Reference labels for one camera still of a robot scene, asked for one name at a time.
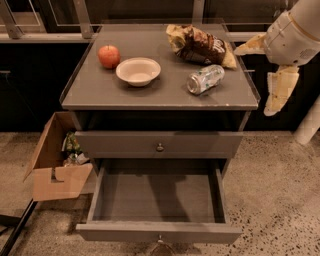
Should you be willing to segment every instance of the white bowl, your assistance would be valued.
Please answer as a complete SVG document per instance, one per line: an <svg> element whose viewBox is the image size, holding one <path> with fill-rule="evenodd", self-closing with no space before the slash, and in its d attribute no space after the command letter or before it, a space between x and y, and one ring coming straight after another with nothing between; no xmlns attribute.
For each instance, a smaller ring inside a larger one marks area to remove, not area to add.
<svg viewBox="0 0 320 256"><path fill-rule="evenodd" d="M149 84L160 71L160 65L152 59L132 58L122 61L117 66L116 74L132 86L141 87Z"/></svg>

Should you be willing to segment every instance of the silver can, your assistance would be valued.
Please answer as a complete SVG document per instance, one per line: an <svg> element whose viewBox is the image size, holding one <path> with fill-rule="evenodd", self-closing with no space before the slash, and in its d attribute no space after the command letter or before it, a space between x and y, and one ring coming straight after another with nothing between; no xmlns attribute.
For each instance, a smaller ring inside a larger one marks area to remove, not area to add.
<svg viewBox="0 0 320 256"><path fill-rule="evenodd" d="M224 69L220 65L210 65L191 73L187 79L188 90L196 95L217 86L224 78Z"/></svg>

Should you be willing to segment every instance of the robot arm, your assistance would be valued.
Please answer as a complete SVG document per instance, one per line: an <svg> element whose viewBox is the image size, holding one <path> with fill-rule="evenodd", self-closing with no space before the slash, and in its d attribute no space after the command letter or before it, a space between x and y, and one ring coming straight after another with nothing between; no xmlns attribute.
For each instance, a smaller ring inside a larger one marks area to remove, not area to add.
<svg viewBox="0 0 320 256"><path fill-rule="evenodd" d="M236 55L265 54L269 62L279 65L276 73L268 74L266 116L281 111L296 86L299 66L320 51L319 10L319 0L299 0L265 34L256 35L235 50Z"/></svg>

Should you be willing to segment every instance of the closed drawer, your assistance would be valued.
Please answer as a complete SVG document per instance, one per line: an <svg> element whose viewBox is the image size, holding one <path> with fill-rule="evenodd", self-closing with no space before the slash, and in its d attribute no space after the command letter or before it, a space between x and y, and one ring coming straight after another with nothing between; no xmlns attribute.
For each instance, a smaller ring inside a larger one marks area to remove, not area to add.
<svg viewBox="0 0 320 256"><path fill-rule="evenodd" d="M77 132L90 158L232 158L240 132L85 131Z"/></svg>
<svg viewBox="0 0 320 256"><path fill-rule="evenodd" d="M104 160L85 240L233 243L220 170L214 160Z"/></svg>

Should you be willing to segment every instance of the speckled floor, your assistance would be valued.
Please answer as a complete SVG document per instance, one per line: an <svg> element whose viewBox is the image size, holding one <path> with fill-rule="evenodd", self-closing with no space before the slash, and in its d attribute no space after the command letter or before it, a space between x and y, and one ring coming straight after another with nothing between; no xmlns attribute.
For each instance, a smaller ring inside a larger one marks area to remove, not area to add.
<svg viewBox="0 0 320 256"><path fill-rule="evenodd" d="M0 214L20 216L31 199L32 178L22 179L39 135L0 133ZM290 132L246 132L224 188L231 223L243 234L232 245L172 244L176 255L320 255L320 133L300 145ZM39 203L10 255L133 256L156 248L84 241L75 225L89 205L88 195Z"/></svg>

